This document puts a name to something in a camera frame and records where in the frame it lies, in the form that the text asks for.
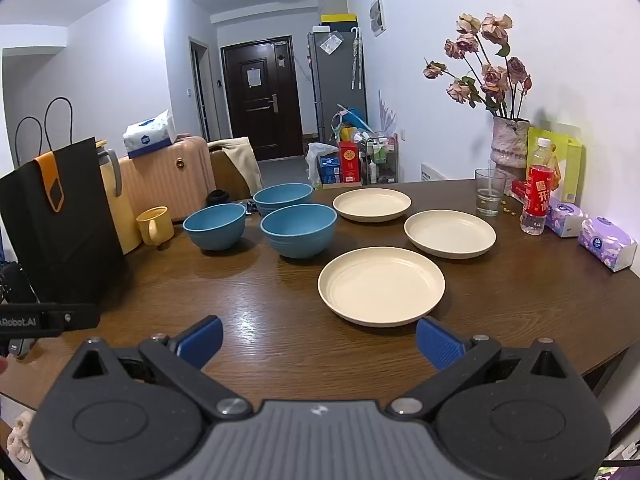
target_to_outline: red bottle label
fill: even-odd
[[[545,166],[531,166],[527,175],[524,211],[534,216],[546,216],[551,194],[553,170]]]

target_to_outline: flower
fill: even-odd
[[[462,52],[460,48],[451,40],[445,41],[444,53],[447,54],[447,56],[452,57],[453,59],[462,59],[463,57],[465,57],[465,53]]]
[[[471,14],[460,14],[458,32],[460,34],[477,34],[480,32],[480,20],[474,18]]]
[[[455,81],[449,85],[449,88],[447,88],[447,94],[459,103],[468,101],[471,95],[471,88],[461,83],[462,81],[456,78]]]
[[[524,83],[527,78],[527,69],[524,68],[523,62],[517,57],[512,57],[507,61],[507,68],[509,69],[509,78],[512,83]]]
[[[427,79],[436,79],[439,75],[442,75],[442,71],[446,69],[447,65],[431,61],[427,63],[427,68],[425,68],[422,73]]]
[[[524,80],[524,83],[522,83],[522,88],[524,88],[524,90],[522,91],[522,95],[527,95],[527,92],[529,90],[531,90],[531,76],[527,75],[527,78]]]
[[[492,66],[487,63],[482,65],[482,77],[484,84],[481,85],[482,91],[496,99],[504,99],[504,93],[507,91],[507,69],[503,66]]]
[[[471,32],[460,35],[456,40],[456,47],[463,52],[477,52],[478,46],[478,40]]]
[[[507,31],[504,29],[511,27],[513,27],[513,22],[506,14],[498,19],[494,15],[487,13],[486,18],[481,23],[482,37],[492,43],[504,45],[509,41]]]

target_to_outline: suitcase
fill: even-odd
[[[172,221],[180,221],[205,206],[216,189],[207,141],[183,137],[162,150],[120,159],[122,187],[135,216],[167,206]]]

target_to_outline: wooden table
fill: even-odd
[[[427,209],[475,210],[474,182],[399,184],[408,214]],[[314,194],[330,204],[341,190]],[[508,199],[508,207],[520,207]],[[100,335],[112,346],[133,346],[155,333],[175,335],[208,314],[225,325],[225,343],[205,372],[247,396],[262,399],[379,399],[386,404],[434,373],[415,347],[415,323],[372,329],[351,324],[324,305],[321,269],[356,248],[416,250],[405,218],[357,224],[338,218],[331,247],[310,260],[279,257],[247,219],[234,248],[205,255],[180,233],[164,250],[142,247],[128,256],[130,273],[106,301],[97,329],[41,340],[23,362],[11,361],[0,391],[37,406],[80,342]],[[524,234],[518,216],[489,219],[497,242],[473,260],[432,257],[446,292],[432,314],[463,336],[489,334],[505,346],[556,339],[581,372],[598,367],[640,335],[640,279],[613,274],[580,247],[548,230]],[[373,287],[394,286],[380,278]]]

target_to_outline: blue bowl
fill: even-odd
[[[189,216],[182,228],[191,241],[207,251],[222,251],[235,244],[244,232],[245,208],[240,204],[218,204]]]
[[[262,216],[283,207],[295,204],[306,204],[311,200],[314,189],[309,184],[279,184],[267,187],[254,195],[255,205]]]
[[[282,256],[310,258],[329,246],[337,218],[338,213],[329,206],[297,204],[265,216],[260,229]]]

